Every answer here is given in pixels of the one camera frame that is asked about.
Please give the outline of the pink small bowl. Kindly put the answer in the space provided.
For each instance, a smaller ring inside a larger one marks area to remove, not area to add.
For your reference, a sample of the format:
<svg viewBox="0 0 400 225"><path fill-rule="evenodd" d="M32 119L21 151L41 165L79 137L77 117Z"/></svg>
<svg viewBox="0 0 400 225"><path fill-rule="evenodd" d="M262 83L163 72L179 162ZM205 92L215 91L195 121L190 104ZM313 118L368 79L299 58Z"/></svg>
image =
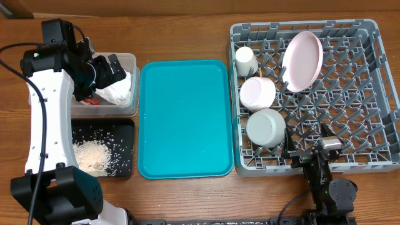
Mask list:
<svg viewBox="0 0 400 225"><path fill-rule="evenodd" d="M266 77L250 77L239 92L241 104L252 113L272 106L275 96L276 86Z"/></svg>

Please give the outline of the white napkin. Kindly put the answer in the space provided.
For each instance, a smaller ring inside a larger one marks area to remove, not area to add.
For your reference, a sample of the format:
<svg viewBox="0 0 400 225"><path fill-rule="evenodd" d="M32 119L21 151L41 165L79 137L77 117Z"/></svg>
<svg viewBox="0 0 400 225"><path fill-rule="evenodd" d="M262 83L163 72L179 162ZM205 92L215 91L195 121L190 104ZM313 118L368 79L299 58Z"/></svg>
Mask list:
<svg viewBox="0 0 400 225"><path fill-rule="evenodd" d="M131 97L131 78L131 73L126 71L126 77L123 80L115 82L104 89L96 89L96 94L111 104L127 104Z"/></svg>

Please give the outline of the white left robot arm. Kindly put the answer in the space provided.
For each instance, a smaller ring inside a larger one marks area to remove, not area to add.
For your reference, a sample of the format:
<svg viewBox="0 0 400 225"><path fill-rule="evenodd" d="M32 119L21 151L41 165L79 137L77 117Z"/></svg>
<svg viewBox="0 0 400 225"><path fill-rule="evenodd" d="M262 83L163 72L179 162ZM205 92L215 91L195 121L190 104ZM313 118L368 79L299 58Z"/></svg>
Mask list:
<svg viewBox="0 0 400 225"><path fill-rule="evenodd" d="M31 142L24 175L11 180L13 198L40 224L135 224L124 208L107 202L99 181L78 167L71 102L82 101L126 76L115 54L93 56L79 27L52 19L43 41L30 42L17 75L28 86Z"/></svg>

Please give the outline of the black tray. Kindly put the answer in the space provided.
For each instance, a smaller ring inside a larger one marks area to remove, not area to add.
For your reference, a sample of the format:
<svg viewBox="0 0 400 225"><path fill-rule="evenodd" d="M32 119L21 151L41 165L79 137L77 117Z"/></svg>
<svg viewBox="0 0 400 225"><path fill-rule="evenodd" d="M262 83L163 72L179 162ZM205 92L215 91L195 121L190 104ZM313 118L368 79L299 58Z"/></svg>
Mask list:
<svg viewBox="0 0 400 225"><path fill-rule="evenodd" d="M132 174L134 122L131 119L74 119L72 143L80 170L97 178Z"/></svg>

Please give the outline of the white paper cup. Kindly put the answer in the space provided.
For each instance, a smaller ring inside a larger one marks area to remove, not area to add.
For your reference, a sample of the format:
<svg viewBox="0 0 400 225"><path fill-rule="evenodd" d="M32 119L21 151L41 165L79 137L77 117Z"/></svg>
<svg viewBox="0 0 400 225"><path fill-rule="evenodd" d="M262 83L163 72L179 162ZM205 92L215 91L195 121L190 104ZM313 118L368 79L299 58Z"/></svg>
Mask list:
<svg viewBox="0 0 400 225"><path fill-rule="evenodd" d="M240 47L235 52L236 69L239 76L252 76L258 70L258 61L250 47Z"/></svg>

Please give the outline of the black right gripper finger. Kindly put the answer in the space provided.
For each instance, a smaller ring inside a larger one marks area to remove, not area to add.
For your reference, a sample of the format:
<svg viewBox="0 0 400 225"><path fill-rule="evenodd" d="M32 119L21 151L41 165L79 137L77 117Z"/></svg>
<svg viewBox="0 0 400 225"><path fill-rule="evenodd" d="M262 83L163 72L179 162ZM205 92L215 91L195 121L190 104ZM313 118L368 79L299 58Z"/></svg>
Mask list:
<svg viewBox="0 0 400 225"><path fill-rule="evenodd" d="M290 131L286 127L285 128L285 133L284 133L284 142L283 142L283 149L282 149L281 156L290 156L291 153L295 153L295 152L296 152L296 147L295 147L294 142L292 140Z"/></svg>
<svg viewBox="0 0 400 225"><path fill-rule="evenodd" d="M320 130L321 130L321 137L323 139L337 138L337 136L333 133L333 131L329 128L329 126L324 122L320 123Z"/></svg>

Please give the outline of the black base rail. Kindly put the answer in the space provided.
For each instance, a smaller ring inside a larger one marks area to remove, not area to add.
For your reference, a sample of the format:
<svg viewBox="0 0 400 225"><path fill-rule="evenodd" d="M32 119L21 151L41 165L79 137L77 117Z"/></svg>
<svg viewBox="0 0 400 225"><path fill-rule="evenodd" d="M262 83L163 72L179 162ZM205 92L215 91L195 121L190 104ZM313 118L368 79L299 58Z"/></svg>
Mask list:
<svg viewBox="0 0 400 225"><path fill-rule="evenodd" d="M256 219L256 220L192 220L192 221L165 221L163 219L147 219L139 220L140 225L300 225L300 217L282 217L278 222L277 217L270 217L269 219Z"/></svg>

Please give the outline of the red wrapper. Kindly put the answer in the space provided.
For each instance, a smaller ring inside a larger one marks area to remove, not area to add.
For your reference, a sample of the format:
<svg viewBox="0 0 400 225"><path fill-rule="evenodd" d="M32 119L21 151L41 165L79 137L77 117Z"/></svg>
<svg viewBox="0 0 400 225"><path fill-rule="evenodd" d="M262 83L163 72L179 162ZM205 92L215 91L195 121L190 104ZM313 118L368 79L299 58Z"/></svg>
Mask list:
<svg viewBox="0 0 400 225"><path fill-rule="evenodd" d="M81 104L83 105L99 105L99 101L95 100L94 98L86 98L80 101Z"/></svg>

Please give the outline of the grey small bowl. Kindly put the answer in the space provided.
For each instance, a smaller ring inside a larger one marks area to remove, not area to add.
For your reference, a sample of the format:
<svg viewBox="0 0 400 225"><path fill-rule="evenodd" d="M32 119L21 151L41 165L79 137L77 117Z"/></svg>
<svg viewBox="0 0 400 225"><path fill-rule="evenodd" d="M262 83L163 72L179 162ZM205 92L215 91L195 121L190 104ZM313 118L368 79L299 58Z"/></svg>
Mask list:
<svg viewBox="0 0 400 225"><path fill-rule="evenodd" d="M279 145L284 139L285 129L286 123L281 114L269 108L253 113L246 123L248 138L265 148Z"/></svg>

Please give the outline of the pile of rice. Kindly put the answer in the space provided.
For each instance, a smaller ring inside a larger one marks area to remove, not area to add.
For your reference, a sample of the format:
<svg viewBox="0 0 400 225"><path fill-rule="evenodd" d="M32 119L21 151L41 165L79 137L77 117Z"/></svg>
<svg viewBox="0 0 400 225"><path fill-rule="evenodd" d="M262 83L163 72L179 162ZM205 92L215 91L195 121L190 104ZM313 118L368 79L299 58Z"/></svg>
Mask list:
<svg viewBox="0 0 400 225"><path fill-rule="evenodd" d="M76 128L72 143L79 169L97 178L129 177L133 142L123 134L115 126Z"/></svg>

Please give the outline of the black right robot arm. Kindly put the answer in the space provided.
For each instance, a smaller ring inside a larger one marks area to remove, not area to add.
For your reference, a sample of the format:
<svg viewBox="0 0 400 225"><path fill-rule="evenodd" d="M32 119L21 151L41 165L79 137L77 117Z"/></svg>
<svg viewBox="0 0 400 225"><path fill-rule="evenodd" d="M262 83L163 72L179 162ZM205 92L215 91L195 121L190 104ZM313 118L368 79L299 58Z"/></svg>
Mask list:
<svg viewBox="0 0 400 225"><path fill-rule="evenodd" d="M340 157L344 143L327 124L321 123L318 144L297 152L289 129L285 129L282 157L291 160L293 169L301 168L309 184L314 209L303 211L300 217L286 218L289 224L356 224L348 214L354 211L357 185L344 178L333 178L329 163Z"/></svg>

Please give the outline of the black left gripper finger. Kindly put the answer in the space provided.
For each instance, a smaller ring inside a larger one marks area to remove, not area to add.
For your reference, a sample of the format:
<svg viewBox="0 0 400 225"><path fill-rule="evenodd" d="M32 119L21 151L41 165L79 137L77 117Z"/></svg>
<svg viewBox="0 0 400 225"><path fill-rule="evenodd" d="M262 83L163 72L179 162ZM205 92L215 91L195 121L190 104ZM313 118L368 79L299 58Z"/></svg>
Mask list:
<svg viewBox="0 0 400 225"><path fill-rule="evenodd" d="M122 81L126 78L124 70L117 71L116 73L102 71L99 77L94 80L93 87L96 89L104 89L118 81Z"/></svg>
<svg viewBox="0 0 400 225"><path fill-rule="evenodd" d="M113 74L121 73L124 71L116 54L110 54L108 56L108 59L109 59L110 67L112 68Z"/></svg>

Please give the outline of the pink plate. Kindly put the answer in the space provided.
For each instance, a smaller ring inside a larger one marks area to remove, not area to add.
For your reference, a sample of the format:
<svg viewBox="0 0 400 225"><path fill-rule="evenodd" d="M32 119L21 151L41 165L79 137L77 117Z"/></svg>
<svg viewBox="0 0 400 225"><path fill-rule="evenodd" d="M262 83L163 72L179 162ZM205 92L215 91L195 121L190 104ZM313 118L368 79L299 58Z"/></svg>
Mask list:
<svg viewBox="0 0 400 225"><path fill-rule="evenodd" d="M297 34L289 43L282 60L286 70L282 76L287 89L298 93L312 86L323 63L323 47L310 31Z"/></svg>

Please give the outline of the grey dishwasher rack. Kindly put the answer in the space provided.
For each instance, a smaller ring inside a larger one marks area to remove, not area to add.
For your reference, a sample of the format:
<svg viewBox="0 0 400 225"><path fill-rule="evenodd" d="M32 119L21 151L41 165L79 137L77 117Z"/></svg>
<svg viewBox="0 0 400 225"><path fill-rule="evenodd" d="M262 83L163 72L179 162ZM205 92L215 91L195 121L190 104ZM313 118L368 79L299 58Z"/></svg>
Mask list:
<svg viewBox="0 0 400 225"><path fill-rule="evenodd" d="M323 48L322 69L314 84L291 92L283 81L284 53L303 31ZM242 177L298 173L282 159L282 146L261 147L246 134L250 112L240 104L244 78L238 76L235 51L251 48L262 76L276 85L272 108L283 116L298 151L316 145L326 123L344 143L337 173L385 173L399 168L399 98L380 30L371 19L237 23L230 28L229 83L236 172Z"/></svg>

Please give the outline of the clear plastic bin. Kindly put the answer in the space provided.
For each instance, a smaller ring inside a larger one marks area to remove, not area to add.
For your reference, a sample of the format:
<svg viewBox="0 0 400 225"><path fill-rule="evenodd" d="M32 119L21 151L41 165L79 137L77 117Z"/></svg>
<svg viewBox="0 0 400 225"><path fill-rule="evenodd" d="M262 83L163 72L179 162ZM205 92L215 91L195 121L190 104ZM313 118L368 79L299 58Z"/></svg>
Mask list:
<svg viewBox="0 0 400 225"><path fill-rule="evenodd" d="M102 52L100 56L109 56ZM136 57L130 53L116 54L124 71L131 73L131 97L127 104L115 105L94 93L99 105L83 105L74 97L73 78L64 69L54 71L47 69L34 72L29 80L36 85L44 99L47 121L59 123L72 118L130 118L138 111L139 69Z"/></svg>

